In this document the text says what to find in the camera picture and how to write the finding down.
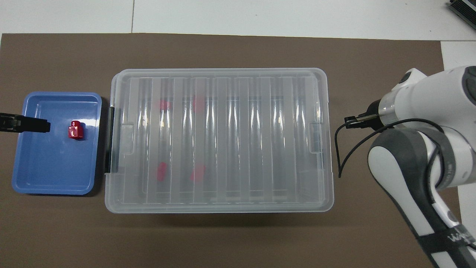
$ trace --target blue tray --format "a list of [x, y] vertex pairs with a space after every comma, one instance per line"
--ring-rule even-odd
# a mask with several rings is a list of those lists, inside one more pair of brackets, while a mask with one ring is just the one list
[[[12, 186], [26, 194], [84, 195], [94, 186], [101, 97], [96, 93], [33, 92], [23, 115], [48, 120], [50, 132], [19, 134]], [[78, 120], [84, 138], [68, 138]]]

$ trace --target red block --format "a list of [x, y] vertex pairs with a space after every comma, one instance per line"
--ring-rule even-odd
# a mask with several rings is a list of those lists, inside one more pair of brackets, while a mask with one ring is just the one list
[[172, 106], [172, 104], [168, 101], [164, 101], [164, 100], [161, 100], [160, 101], [160, 110], [168, 110], [170, 109], [170, 107]]
[[205, 110], [205, 103], [203, 102], [197, 103], [196, 97], [193, 98], [192, 105], [193, 105], [193, 112], [195, 113], [203, 113], [203, 111]]
[[68, 128], [68, 138], [82, 139], [84, 137], [84, 130], [81, 126], [81, 122], [74, 120], [71, 121], [71, 126]]
[[204, 165], [197, 165], [192, 171], [190, 175], [191, 181], [201, 182], [203, 181], [203, 175], [205, 174], [205, 166]]
[[157, 180], [163, 182], [165, 179], [165, 175], [167, 173], [167, 164], [164, 162], [160, 162], [157, 168]]

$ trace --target clear plastic box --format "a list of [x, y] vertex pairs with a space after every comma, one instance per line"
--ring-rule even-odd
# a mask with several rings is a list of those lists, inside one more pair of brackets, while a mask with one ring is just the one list
[[112, 80], [114, 213], [322, 212], [334, 202], [317, 68], [130, 69]]

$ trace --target red cube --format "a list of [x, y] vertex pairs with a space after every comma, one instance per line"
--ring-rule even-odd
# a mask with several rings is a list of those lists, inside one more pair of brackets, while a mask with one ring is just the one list
[[84, 137], [84, 130], [81, 126], [81, 122], [77, 120], [71, 121], [71, 126], [68, 128], [68, 138], [82, 139]]

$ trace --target white table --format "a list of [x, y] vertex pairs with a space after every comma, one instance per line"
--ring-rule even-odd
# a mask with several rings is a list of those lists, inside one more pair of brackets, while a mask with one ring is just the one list
[[[476, 30], [447, 0], [0, 0], [1, 33], [195, 33], [438, 40], [445, 69], [476, 65]], [[459, 187], [476, 234], [476, 184]]]

